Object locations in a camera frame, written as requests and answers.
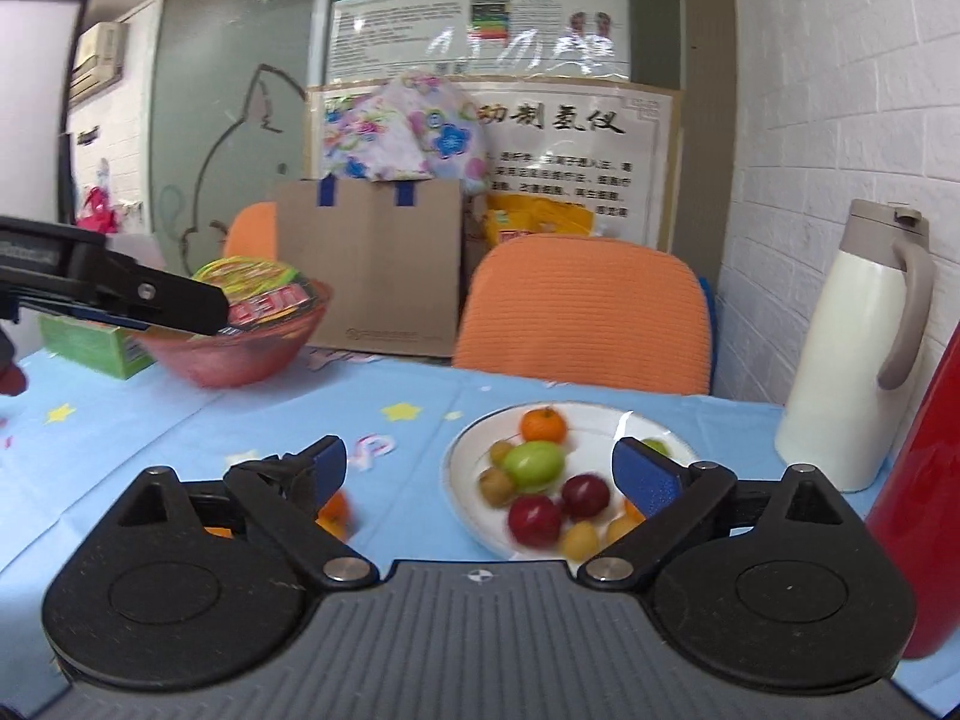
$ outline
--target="green box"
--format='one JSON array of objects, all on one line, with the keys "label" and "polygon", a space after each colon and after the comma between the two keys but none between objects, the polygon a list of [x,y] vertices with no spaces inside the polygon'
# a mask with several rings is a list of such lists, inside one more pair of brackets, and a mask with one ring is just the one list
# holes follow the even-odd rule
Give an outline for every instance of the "green box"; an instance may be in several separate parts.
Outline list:
[{"label": "green box", "polygon": [[154,362],[130,331],[99,322],[41,314],[40,335],[49,351],[117,379],[128,379]]}]

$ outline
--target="tangerine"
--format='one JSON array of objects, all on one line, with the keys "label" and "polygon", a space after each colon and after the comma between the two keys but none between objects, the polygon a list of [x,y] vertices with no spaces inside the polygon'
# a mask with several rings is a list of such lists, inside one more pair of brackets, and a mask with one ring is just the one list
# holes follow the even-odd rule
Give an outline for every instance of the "tangerine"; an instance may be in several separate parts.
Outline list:
[{"label": "tangerine", "polygon": [[637,524],[646,521],[644,513],[640,509],[637,509],[637,507],[635,507],[626,498],[623,499],[623,514],[626,514],[627,517],[630,517],[630,519]]},{"label": "tangerine", "polygon": [[317,517],[317,524],[320,528],[330,533],[330,536],[339,538],[343,543],[347,543],[347,528],[341,522],[329,519],[328,517]]},{"label": "tangerine", "polygon": [[349,527],[350,504],[347,502],[347,495],[342,490],[337,490],[330,496],[330,500],[323,504],[323,509],[317,512],[317,517],[340,523],[344,528]]},{"label": "tangerine", "polygon": [[520,435],[525,442],[563,443],[566,438],[566,420],[558,410],[549,406],[530,410],[520,420]]}]

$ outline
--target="blue gripper pad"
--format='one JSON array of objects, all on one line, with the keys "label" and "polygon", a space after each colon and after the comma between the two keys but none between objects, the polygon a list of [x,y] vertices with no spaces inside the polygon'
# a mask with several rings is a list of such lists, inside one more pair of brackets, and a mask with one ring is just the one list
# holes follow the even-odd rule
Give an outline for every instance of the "blue gripper pad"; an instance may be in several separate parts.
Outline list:
[{"label": "blue gripper pad", "polygon": [[314,500],[317,509],[333,497],[347,478],[347,447],[341,439],[312,457]]},{"label": "blue gripper pad", "polygon": [[683,492],[678,476],[648,460],[622,439],[613,445],[613,483],[647,518],[654,517]]}]

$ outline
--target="white plate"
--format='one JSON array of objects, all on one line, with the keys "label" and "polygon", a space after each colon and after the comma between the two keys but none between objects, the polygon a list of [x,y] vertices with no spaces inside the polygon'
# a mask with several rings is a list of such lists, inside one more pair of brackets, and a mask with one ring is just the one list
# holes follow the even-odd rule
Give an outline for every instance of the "white plate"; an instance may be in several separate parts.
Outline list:
[{"label": "white plate", "polygon": [[607,523],[622,514],[623,496],[613,485],[611,454],[613,445],[623,437],[659,439],[670,449],[670,455],[681,466],[696,463],[699,458],[669,429],[636,412],[597,406],[592,403],[528,403],[523,406],[482,416],[456,437],[443,459],[443,486],[453,509],[474,538],[508,560],[549,560],[560,557],[558,550],[536,550],[517,544],[507,528],[506,509],[493,509],[481,497],[477,479],[491,465],[487,452],[493,442],[522,442],[520,418],[531,409],[546,406],[558,410],[568,425],[563,443],[566,465],[560,478],[546,494],[556,497],[563,482],[579,473],[595,473],[606,480],[611,489],[610,507],[594,518],[601,540]]}]

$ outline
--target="pink bowl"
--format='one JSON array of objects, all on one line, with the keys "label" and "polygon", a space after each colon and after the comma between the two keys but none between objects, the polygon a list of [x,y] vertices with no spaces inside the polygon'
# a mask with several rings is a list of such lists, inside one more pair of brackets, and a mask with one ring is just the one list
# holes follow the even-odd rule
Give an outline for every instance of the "pink bowl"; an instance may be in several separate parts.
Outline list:
[{"label": "pink bowl", "polygon": [[224,389],[245,386],[280,373],[320,324],[333,290],[313,281],[317,305],[309,314],[238,336],[183,338],[142,334],[137,340],[151,356],[197,386]]}]

